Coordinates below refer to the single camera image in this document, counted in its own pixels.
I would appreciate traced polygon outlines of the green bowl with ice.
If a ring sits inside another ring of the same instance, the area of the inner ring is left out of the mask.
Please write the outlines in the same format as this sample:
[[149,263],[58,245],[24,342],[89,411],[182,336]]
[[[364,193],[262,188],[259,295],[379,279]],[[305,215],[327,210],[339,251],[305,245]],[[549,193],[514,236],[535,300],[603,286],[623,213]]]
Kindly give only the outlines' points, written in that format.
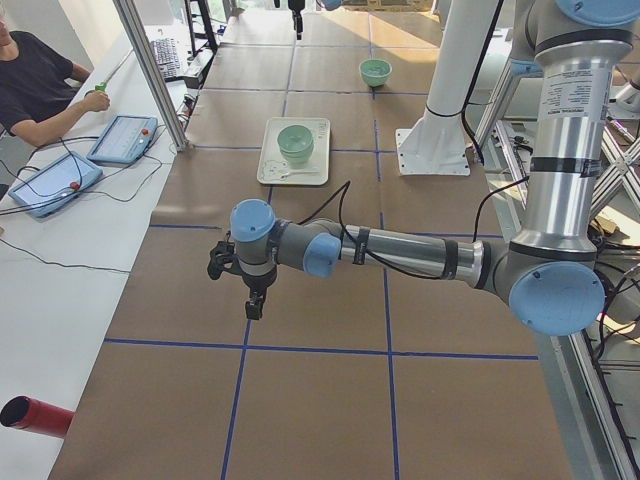
[[359,72],[363,82],[371,87],[383,86],[391,76],[392,65],[383,59],[363,60],[359,65]]

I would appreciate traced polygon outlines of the green bowl on tray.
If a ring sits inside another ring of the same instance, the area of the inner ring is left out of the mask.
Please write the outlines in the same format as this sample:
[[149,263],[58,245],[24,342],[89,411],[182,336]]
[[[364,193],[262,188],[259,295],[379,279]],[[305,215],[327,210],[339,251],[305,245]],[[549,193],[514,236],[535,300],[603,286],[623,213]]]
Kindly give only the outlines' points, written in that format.
[[307,165],[312,155],[312,152],[313,152],[312,148],[300,150],[300,151],[286,151],[286,150],[280,151],[282,157],[294,169],[303,168],[305,165]]

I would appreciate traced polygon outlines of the white plastic spoon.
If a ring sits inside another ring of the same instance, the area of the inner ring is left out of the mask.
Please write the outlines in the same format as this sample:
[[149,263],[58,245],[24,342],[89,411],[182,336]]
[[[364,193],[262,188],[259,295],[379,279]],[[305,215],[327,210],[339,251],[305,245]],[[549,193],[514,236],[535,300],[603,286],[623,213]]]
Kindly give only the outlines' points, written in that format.
[[307,175],[315,175],[318,173],[320,173],[319,170],[312,170],[312,169],[292,170],[292,171],[286,171],[281,173],[279,175],[279,179],[284,180],[286,178],[290,178],[293,176],[299,176],[299,175],[307,176]]

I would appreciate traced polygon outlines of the black keyboard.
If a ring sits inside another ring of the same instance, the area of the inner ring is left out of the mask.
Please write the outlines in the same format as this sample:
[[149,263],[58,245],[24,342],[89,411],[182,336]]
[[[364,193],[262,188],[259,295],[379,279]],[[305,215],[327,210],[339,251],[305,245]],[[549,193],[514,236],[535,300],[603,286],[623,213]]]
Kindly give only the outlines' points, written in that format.
[[163,80],[171,82],[179,79],[182,73],[182,64],[176,41],[172,38],[152,40],[150,48]]

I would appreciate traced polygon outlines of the cream bear serving tray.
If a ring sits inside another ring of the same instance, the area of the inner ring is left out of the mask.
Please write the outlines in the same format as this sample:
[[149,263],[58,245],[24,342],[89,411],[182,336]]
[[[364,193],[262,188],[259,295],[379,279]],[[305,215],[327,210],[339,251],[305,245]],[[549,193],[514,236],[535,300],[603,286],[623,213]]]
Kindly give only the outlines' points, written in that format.
[[[303,168],[292,168],[282,157],[277,144],[279,132],[289,125],[306,126],[313,135],[314,150],[307,165]],[[257,167],[256,178],[264,185],[302,185],[320,186],[329,177],[330,121],[313,117],[272,117],[265,127],[263,145]],[[279,179],[286,171],[312,169],[319,170],[315,175],[299,175]]]

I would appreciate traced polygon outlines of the blue teach pendant far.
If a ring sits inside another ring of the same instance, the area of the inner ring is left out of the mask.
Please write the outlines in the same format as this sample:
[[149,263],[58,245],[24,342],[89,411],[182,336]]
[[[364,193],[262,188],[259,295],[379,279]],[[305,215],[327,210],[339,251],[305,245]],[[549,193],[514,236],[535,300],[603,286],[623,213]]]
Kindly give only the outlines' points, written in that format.
[[94,163],[130,165],[147,150],[158,128],[156,117],[114,117],[87,154]]

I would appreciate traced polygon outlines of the blue teach pendant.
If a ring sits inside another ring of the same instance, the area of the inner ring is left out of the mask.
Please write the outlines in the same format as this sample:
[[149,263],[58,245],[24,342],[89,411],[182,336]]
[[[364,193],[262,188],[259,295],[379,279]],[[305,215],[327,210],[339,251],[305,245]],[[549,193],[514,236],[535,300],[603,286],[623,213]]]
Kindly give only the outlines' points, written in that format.
[[31,216],[43,218],[94,185],[102,174],[101,167],[72,151],[21,181],[8,195]]
[[158,128],[156,117],[114,117],[87,154],[94,163],[130,165],[147,150]]

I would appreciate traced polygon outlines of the blue teach pendant near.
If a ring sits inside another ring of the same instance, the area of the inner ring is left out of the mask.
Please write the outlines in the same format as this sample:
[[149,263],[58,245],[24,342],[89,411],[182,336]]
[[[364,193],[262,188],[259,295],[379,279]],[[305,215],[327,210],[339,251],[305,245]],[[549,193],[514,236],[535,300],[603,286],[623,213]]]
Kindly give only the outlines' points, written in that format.
[[43,218],[94,185],[102,174],[101,167],[72,151],[21,181],[8,195],[31,216]]

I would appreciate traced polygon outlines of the red cylinder tube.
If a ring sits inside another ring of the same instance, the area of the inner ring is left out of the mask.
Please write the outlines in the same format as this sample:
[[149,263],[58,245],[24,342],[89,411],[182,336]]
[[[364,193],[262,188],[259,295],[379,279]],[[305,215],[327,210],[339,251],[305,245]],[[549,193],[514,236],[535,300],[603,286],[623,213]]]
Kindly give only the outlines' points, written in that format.
[[9,400],[1,409],[1,425],[7,428],[64,438],[74,412],[27,396]]

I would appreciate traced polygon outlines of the person in black shirt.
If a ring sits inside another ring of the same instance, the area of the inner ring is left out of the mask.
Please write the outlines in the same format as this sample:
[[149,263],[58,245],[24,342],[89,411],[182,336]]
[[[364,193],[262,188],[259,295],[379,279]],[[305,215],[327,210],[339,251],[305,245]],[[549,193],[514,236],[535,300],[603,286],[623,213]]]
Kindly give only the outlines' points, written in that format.
[[87,113],[106,111],[110,98],[91,90],[75,101],[90,71],[62,56],[34,34],[11,30],[1,18],[1,126],[41,147],[62,137]]

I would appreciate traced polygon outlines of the aluminium frame post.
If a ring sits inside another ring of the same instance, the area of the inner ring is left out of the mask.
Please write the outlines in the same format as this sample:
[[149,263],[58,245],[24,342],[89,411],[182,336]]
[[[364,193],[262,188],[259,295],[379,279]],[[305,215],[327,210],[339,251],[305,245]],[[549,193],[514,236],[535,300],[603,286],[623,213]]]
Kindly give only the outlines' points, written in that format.
[[183,124],[180,122],[173,101],[166,87],[159,67],[156,64],[145,27],[139,16],[133,0],[113,0],[114,7],[120,18],[121,24],[129,38],[133,52],[150,88],[153,99],[161,114],[167,131],[171,137],[177,152],[184,151],[188,146],[188,140],[184,133]]

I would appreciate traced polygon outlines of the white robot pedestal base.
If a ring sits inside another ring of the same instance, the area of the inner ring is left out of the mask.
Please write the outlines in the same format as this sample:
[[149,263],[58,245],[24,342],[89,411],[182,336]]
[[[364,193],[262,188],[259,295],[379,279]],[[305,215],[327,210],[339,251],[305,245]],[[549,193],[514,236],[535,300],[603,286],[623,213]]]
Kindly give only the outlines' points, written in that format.
[[450,3],[423,116],[396,131],[402,176],[468,176],[462,116],[499,18],[500,1]]

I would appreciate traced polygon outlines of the green handled stick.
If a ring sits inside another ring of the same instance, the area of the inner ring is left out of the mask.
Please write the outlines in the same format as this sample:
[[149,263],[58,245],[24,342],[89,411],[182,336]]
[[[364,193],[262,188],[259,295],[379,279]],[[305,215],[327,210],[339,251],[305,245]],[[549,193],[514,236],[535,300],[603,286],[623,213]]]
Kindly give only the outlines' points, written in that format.
[[94,86],[94,90],[96,92],[105,92],[108,84],[112,80],[112,78],[118,73],[121,67],[126,63],[128,58],[133,53],[133,49],[130,48],[127,53],[123,56],[123,58],[119,61],[119,63],[113,67],[113,69],[107,74],[107,76],[99,83]]

